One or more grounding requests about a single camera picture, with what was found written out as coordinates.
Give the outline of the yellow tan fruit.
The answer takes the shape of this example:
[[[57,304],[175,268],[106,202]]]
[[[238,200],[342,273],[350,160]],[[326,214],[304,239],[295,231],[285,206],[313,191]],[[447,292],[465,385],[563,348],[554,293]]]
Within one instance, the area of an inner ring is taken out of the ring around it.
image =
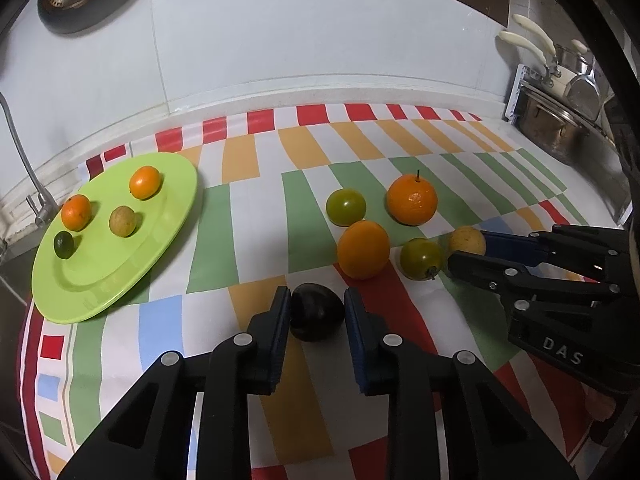
[[[452,231],[448,238],[450,252],[469,252],[473,255],[486,254],[486,240],[480,230],[472,226],[460,226]]]

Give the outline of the green tomato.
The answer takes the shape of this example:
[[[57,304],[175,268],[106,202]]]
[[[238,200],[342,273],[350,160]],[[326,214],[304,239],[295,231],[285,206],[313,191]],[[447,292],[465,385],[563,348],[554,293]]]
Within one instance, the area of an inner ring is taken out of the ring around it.
[[[442,268],[442,248],[426,238],[417,237],[402,245],[399,267],[413,281],[431,281]]]
[[[326,200],[326,215],[336,226],[351,226],[362,220],[366,212],[366,200],[353,188],[340,188]]]

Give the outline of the smooth orange fruit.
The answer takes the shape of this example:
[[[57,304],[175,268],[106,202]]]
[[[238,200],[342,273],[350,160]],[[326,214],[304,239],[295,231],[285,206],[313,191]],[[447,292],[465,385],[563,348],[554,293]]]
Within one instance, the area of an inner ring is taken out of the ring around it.
[[[390,258],[390,238],[378,223],[360,220],[343,232],[336,256],[338,265],[349,278],[373,278]]]

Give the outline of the dark avocado fruit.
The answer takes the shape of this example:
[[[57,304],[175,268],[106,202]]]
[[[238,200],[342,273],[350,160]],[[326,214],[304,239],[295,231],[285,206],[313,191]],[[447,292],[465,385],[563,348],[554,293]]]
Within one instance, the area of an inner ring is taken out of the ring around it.
[[[293,290],[290,300],[290,331],[303,342],[327,341],[345,319],[345,307],[326,286],[304,283]]]

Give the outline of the chrome kitchen faucet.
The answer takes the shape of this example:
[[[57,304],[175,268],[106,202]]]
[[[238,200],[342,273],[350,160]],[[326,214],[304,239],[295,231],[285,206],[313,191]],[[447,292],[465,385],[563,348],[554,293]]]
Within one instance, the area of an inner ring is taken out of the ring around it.
[[[20,156],[26,174],[28,175],[29,180],[32,181],[32,185],[37,192],[39,205],[35,204],[32,196],[30,195],[26,196],[26,203],[35,215],[36,226],[38,226],[38,228],[43,228],[55,218],[55,216],[58,214],[58,211],[60,210],[60,206],[58,206],[58,203],[56,202],[52,194],[48,191],[48,189],[40,182],[34,168],[32,168],[32,164],[30,163],[26,155],[20,136],[18,135],[15,128],[9,104],[8,102],[6,102],[6,97],[2,93],[0,93],[0,103],[17,154],[18,156]]]

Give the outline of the stainless steel pot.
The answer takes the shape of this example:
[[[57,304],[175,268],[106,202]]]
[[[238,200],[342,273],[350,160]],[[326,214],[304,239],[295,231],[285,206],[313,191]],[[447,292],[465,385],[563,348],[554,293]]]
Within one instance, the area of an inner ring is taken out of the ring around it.
[[[515,125],[527,139],[559,162],[573,166],[589,131],[562,105],[523,87],[515,107]]]

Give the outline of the striped colourful tablecloth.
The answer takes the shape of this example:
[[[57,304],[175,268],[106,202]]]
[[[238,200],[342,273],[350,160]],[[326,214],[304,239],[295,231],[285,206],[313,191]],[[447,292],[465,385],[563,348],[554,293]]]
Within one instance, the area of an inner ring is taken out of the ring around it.
[[[196,356],[245,330],[278,286],[360,289],[367,309],[427,351],[474,352],[585,479],[604,448],[587,431],[588,389],[506,341],[494,295],[444,272],[411,281],[398,249],[444,243],[460,226],[526,235],[555,224],[616,226],[585,177],[501,120],[399,104],[258,110],[170,128],[78,164],[71,191],[125,157],[179,153],[198,168],[190,219],[166,258],[92,320],[58,325],[29,306],[18,392],[36,478],[56,479],[94,427],[167,350]],[[385,210],[388,187],[416,168],[436,214],[414,226]],[[354,281],[336,263],[343,229],[326,200],[353,188],[392,245],[385,268]],[[255,479],[384,478],[386,398],[362,396],[344,326],[325,344],[290,338],[277,391],[250,398]]]

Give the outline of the dark green lime on plate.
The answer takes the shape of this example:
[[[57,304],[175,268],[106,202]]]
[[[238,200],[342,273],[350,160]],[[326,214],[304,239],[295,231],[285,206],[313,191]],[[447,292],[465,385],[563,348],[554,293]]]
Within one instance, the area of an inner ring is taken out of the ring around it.
[[[53,240],[53,248],[55,255],[58,258],[70,258],[75,251],[75,240],[73,235],[67,231],[57,232]]]

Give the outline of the tan round fruit on plate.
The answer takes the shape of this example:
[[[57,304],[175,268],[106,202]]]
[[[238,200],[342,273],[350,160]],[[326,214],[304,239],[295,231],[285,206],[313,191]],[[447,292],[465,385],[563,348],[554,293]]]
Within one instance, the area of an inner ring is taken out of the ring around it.
[[[137,227],[136,213],[128,206],[118,206],[111,212],[108,227],[114,235],[128,237]]]

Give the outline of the small orange left plate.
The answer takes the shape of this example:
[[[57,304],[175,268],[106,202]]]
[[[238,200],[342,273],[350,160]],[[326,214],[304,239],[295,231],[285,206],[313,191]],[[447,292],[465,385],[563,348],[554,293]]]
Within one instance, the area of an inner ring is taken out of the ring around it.
[[[61,209],[61,221],[66,229],[79,232],[88,226],[92,218],[92,205],[87,196],[70,196]]]

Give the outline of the small orange plate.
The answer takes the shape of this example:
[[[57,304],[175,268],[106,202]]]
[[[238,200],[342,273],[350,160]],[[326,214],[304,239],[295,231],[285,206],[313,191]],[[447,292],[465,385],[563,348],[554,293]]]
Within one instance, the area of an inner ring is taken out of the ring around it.
[[[160,189],[162,181],[162,175],[155,167],[143,166],[130,177],[129,192],[137,200],[147,200]]]
[[[70,196],[61,209],[61,221],[66,229],[79,232],[88,226],[92,218],[92,205],[87,196]]]

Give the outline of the small orange upper plate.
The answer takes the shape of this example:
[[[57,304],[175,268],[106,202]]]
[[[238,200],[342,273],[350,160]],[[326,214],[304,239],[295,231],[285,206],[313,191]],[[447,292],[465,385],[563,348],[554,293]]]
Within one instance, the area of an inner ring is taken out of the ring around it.
[[[162,181],[162,175],[155,167],[143,166],[130,177],[129,192],[137,200],[147,200],[160,189]]]

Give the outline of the cream handled pan lower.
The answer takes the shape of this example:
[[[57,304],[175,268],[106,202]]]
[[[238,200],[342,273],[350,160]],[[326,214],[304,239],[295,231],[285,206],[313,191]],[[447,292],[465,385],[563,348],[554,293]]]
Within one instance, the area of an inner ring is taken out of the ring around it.
[[[542,74],[540,75],[541,85],[558,98],[565,96],[567,85],[575,77],[575,74],[567,68],[556,65],[552,60],[552,55],[544,52],[544,45],[541,42],[537,46],[532,40],[507,30],[498,32],[498,38],[506,44],[529,52],[542,69]]]

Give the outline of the cream handled pan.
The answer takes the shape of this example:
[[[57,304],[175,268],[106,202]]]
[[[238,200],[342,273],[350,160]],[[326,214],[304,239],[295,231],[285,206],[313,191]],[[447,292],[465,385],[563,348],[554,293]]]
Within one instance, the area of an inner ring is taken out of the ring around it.
[[[567,68],[556,65],[552,60],[552,55],[544,52],[544,45],[541,42],[537,46],[532,40],[507,30],[498,32],[498,38],[506,44],[529,52],[542,69],[542,74],[540,75],[541,85],[558,98],[565,96],[567,85],[575,77],[575,74]]]
[[[578,75],[588,75],[592,72],[592,64],[587,60],[588,47],[578,39],[573,39],[569,47],[554,42],[540,25],[522,14],[513,14],[513,21],[521,28],[532,32],[544,45],[544,52],[552,55],[556,65],[571,70]]]

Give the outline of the cream handled pan upper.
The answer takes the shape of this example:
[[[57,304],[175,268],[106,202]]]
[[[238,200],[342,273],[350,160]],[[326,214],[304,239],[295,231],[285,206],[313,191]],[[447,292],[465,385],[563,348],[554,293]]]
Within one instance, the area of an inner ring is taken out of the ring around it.
[[[532,32],[544,45],[544,52],[552,55],[556,65],[571,70],[578,75],[588,75],[592,72],[592,64],[587,60],[588,47],[578,39],[573,39],[569,47],[554,42],[540,25],[522,14],[513,14],[513,21],[521,28]]]

